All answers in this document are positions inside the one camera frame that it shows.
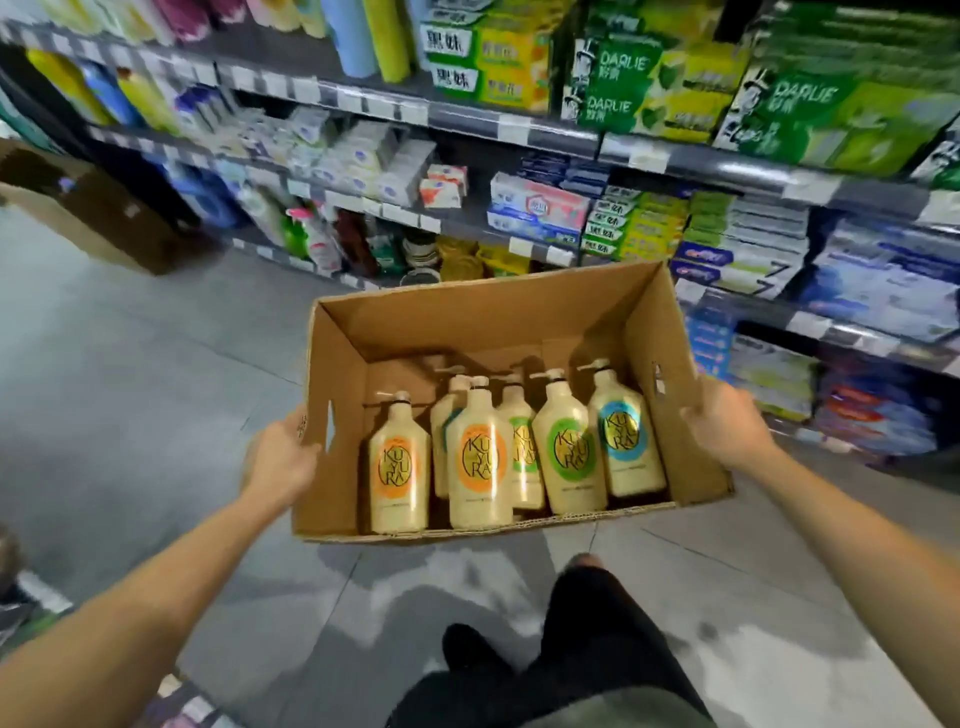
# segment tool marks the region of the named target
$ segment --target cardboard box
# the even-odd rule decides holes
[[[307,354],[303,440],[325,446],[310,491],[294,507],[294,533],[324,542],[411,543],[617,518],[700,503],[732,493],[730,475],[694,443],[680,417],[699,388],[684,317],[666,266],[636,263],[524,276],[397,288],[314,303]],[[430,526],[419,534],[370,531],[367,443],[386,419],[378,392],[406,390],[429,430],[429,408],[445,394],[435,367],[463,364],[474,375],[520,367],[526,374],[564,367],[573,394],[587,402],[590,372],[604,356],[646,394],[669,487],[612,499],[611,510],[573,517],[543,514],[510,526],[453,530],[446,501],[431,496]],[[545,402],[542,379],[527,379],[527,400]],[[500,393],[493,392],[499,401]]]
[[[60,181],[70,178],[63,191]],[[136,271],[170,270],[178,239],[156,212],[96,167],[0,148],[0,194],[87,255]]]

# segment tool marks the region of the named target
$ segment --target grey tile floor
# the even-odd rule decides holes
[[[299,399],[335,284],[227,254],[149,279],[0,210],[0,519],[75,600],[236,493],[246,442]],[[960,497],[790,445],[960,553]],[[277,523],[180,666],[249,728],[377,728],[467,621],[530,659],[550,586],[592,550],[661,625],[723,728],[935,726],[764,496],[441,546],[316,546]]]

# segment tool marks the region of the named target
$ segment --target person's right hand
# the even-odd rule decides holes
[[[726,467],[743,471],[777,451],[749,392],[711,376],[700,376],[697,381],[701,406],[680,411],[697,445]]]

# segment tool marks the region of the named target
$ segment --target white bottle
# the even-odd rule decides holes
[[[607,486],[587,408],[570,392],[563,369],[530,377],[549,379],[534,439],[550,510],[558,516],[605,510]]]
[[[543,480],[531,428],[536,412],[523,397],[523,375],[514,373],[490,378],[506,382],[503,401],[496,411],[510,423],[513,431],[511,442],[507,443],[510,451],[507,482],[514,491],[514,508],[539,511],[543,507]]]
[[[490,381],[475,376],[467,406],[446,430],[450,524],[490,528],[514,522],[514,494],[507,483],[510,425],[493,408]]]
[[[387,422],[370,439],[370,518],[374,533],[427,526],[430,435],[414,422],[410,395],[393,395]]]
[[[603,453],[607,487],[612,496],[636,496],[666,488],[650,410],[639,392],[621,384],[609,359],[597,359],[578,370],[595,369],[596,391],[588,410]]]
[[[456,373],[450,379],[449,391],[437,400],[430,410],[430,436],[433,440],[433,490],[437,497],[448,498],[446,477],[446,430],[467,406],[470,377],[464,376],[464,367],[452,366],[435,372]]]

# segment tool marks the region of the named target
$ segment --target green label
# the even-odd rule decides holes
[[[585,425],[573,418],[558,420],[547,437],[547,459],[561,478],[576,482],[593,474],[597,446]]]

